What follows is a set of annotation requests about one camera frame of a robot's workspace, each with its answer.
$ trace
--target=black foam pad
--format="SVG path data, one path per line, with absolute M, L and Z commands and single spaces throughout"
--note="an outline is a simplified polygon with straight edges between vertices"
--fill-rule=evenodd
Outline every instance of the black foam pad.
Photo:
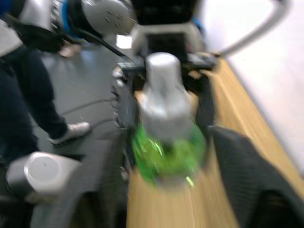
M 202 75 L 198 84 L 200 86 L 200 90 L 197 93 L 199 104 L 196 111 L 195 123 L 206 138 L 207 146 L 209 147 L 210 134 L 208 131 L 208 127 L 213 125 L 214 115 L 216 113 L 216 104 L 212 96 L 213 87 L 210 82 L 210 79 L 207 76 Z M 210 151 L 211 150 L 209 149 L 207 150 L 206 158 L 202 163 L 203 168 L 208 165 Z
M 121 135 L 96 141 L 53 208 L 47 228 L 123 227 L 127 192 L 120 174 Z
M 251 141 L 212 127 L 225 190 L 241 228 L 304 228 L 304 203 Z

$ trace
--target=white wall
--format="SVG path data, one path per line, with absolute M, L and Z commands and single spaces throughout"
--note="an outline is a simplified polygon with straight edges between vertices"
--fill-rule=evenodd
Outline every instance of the white wall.
M 262 22 L 273 0 L 205 0 L 199 19 L 219 50 Z M 293 0 L 282 23 L 228 58 L 245 88 L 304 174 L 304 0 Z

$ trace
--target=white sneaker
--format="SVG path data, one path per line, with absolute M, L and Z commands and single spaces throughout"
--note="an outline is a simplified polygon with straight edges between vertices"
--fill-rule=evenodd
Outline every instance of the white sneaker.
M 70 139 L 79 138 L 81 136 L 84 136 L 91 130 L 90 124 L 87 122 L 81 122 L 77 124 L 69 124 L 67 126 L 67 132 L 64 136 L 62 136 L 59 139 L 51 139 L 48 138 L 48 140 L 53 145 L 59 145 L 64 143 L 65 141 L 68 141 Z

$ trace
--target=gray floor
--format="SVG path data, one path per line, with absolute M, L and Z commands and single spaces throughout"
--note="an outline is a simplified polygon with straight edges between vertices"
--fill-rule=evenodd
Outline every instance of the gray floor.
M 113 45 L 115 38 L 110 38 L 108 41 Z M 91 101 L 113 96 L 110 92 L 111 75 L 112 70 L 117 66 L 119 57 L 106 48 L 87 47 L 80 54 L 68 59 L 58 55 L 44 54 L 43 60 L 51 75 L 56 92 L 55 103 L 59 113 Z M 113 111 L 110 103 L 99 103 L 65 115 L 68 123 L 87 121 L 94 129 L 86 138 L 68 143 L 61 148 L 53 148 L 47 142 L 47 134 L 36 127 L 35 133 L 39 137 L 40 149 L 57 154 L 86 153 L 90 150 L 92 141 L 105 138 L 108 132 L 115 129 L 115 125 L 111 121 Z M 50 211 L 51 206 L 37 206 L 32 219 L 32 227 L 44 227 Z

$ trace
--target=green object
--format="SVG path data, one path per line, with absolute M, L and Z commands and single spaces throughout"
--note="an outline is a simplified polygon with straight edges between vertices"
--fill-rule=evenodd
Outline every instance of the green object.
M 179 178 L 189 180 L 200 167 L 206 154 L 206 140 L 193 123 L 189 138 L 162 143 L 147 135 L 140 124 L 133 139 L 137 168 L 152 183 Z

